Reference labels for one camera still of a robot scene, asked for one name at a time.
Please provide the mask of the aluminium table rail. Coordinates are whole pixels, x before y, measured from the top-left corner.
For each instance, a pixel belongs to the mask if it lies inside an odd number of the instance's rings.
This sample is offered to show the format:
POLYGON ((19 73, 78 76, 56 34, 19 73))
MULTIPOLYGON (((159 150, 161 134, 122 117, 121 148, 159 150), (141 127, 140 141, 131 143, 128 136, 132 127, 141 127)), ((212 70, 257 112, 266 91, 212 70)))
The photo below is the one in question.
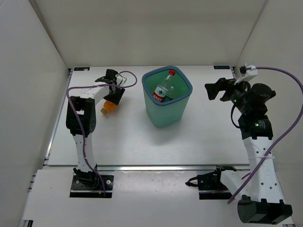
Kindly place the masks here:
POLYGON ((98 166, 99 171, 213 171, 215 165, 123 165, 123 166, 98 166))

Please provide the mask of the right blue corner sticker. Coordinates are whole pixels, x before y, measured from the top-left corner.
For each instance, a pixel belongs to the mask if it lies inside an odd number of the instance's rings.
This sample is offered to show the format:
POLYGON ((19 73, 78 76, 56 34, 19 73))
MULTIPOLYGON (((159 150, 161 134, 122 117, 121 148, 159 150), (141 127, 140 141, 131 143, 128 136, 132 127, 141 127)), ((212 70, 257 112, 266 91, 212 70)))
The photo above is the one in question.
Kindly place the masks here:
POLYGON ((230 66, 224 66, 224 65, 214 65, 215 70, 229 70, 230 66))

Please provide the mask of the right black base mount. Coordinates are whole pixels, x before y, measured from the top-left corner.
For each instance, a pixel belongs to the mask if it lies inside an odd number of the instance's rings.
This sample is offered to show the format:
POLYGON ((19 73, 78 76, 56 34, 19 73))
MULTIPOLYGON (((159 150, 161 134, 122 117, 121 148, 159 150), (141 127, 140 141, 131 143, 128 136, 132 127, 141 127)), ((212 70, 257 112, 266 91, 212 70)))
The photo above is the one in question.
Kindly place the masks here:
POLYGON ((221 173, 224 171, 236 172, 237 170, 233 166, 216 166, 213 172, 198 174, 185 182, 185 185, 197 187, 200 200, 229 200, 232 194, 221 182, 221 173))

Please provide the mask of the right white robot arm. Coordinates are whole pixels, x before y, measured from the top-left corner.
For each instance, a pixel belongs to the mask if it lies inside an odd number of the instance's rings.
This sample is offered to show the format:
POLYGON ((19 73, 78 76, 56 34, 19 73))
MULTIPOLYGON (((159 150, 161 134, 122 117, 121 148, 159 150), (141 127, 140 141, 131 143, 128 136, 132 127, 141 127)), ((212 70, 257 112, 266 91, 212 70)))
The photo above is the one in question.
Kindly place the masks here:
POLYGON ((261 83, 237 82, 220 78, 205 84, 209 100, 223 91, 222 102, 231 101, 241 113, 238 128, 247 151, 250 174, 242 177, 233 168, 213 176, 213 185, 227 188, 232 194, 228 203, 237 202, 238 216, 243 223, 277 225, 293 214, 286 204, 275 172, 271 146, 273 131, 266 115, 266 102, 276 93, 261 83))

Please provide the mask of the green label clear bottle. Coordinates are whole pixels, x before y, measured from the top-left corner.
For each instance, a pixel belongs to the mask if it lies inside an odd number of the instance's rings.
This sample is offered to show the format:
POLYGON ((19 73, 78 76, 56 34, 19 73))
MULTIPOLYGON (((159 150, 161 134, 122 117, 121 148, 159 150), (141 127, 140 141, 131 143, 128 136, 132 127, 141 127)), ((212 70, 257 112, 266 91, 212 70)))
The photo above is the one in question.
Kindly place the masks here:
POLYGON ((174 99, 173 95, 168 94, 168 95, 166 95, 166 96, 164 97, 163 102, 168 102, 168 101, 171 101, 171 100, 173 100, 173 99, 174 99))

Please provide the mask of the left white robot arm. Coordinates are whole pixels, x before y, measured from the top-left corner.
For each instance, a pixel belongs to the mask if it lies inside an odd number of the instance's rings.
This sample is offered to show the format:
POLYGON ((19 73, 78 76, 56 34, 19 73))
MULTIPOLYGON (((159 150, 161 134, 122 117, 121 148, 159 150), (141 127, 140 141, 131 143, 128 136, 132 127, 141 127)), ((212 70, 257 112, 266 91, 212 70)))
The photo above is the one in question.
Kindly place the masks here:
POLYGON ((124 92, 126 78, 115 70, 107 69, 106 74, 95 80, 95 85, 84 86, 87 91, 81 96, 70 96, 68 99, 66 127, 69 129, 76 144, 78 166, 73 169, 76 180, 88 190, 105 189, 102 176, 98 173, 97 163, 93 156, 92 133, 95 130, 96 104, 102 99, 117 105, 124 92))

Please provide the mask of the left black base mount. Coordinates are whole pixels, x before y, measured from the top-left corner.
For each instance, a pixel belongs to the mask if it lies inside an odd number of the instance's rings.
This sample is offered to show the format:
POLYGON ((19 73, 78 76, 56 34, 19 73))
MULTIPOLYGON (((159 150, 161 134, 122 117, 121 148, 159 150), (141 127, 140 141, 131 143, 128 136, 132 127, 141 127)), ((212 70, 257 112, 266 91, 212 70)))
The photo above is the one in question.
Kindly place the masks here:
POLYGON ((79 179, 76 174, 73 175, 70 197, 71 198, 112 198, 114 186, 114 173, 110 172, 101 175, 105 188, 103 188, 99 177, 95 178, 93 183, 85 182, 79 179))

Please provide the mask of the orange juice bottle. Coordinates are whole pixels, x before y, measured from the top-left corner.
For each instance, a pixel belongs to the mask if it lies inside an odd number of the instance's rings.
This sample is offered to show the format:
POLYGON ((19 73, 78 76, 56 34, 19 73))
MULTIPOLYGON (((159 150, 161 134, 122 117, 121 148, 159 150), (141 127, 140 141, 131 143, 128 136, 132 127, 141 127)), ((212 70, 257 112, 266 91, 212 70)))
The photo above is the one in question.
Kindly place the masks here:
POLYGON ((108 113, 113 112, 116 109, 116 107, 117 107, 116 104, 110 101, 105 101, 100 111, 102 114, 107 115, 108 113))

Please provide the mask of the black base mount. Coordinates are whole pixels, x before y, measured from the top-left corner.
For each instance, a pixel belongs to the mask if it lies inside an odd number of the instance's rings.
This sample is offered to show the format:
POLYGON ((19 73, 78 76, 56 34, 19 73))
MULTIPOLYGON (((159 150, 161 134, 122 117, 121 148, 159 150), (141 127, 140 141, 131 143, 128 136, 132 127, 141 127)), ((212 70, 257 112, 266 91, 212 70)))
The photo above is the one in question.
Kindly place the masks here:
POLYGON ((85 182, 79 179, 76 174, 73 175, 70 197, 71 198, 112 198, 114 186, 114 173, 110 172, 101 175, 105 188, 103 188, 99 177, 95 178, 93 183, 85 182))
POLYGON ((224 171, 236 172, 237 170, 233 166, 216 166, 213 172, 198 174, 185 182, 185 185, 197 187, 200 200, 229 200, 232 194, 221 182, 221 173, 224 171))

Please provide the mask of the green bin with blue rim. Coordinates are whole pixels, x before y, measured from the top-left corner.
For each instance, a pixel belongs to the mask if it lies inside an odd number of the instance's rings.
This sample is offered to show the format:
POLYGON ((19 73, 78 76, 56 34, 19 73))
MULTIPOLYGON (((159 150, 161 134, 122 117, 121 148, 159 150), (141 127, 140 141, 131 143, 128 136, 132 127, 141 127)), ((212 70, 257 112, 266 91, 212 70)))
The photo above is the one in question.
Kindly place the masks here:
POLYGON ((143 75, 142 85, 146 112, 155 126, 159 128, 166 127, 181 119, 193 87, 178 67, 165 66, 150 71, 143 75), (170 70, 176 72, 174 76, 174 99, 161 103, 156 101, 152 95, 155 88, 168 76, 170 70))

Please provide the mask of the red label water bottle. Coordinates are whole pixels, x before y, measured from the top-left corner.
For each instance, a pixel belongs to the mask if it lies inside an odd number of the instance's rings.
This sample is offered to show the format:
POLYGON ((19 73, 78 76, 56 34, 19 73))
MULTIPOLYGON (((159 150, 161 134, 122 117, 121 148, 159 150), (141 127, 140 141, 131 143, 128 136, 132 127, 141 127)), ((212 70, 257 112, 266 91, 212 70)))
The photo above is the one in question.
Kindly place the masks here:
POLYGON ((166 95, 173 95, 175 91, 175 74, 176 72, 174 70, 170 70, 168 76, 155 88, 152 96, 156 101, 163 103, 163 99, 166 95))

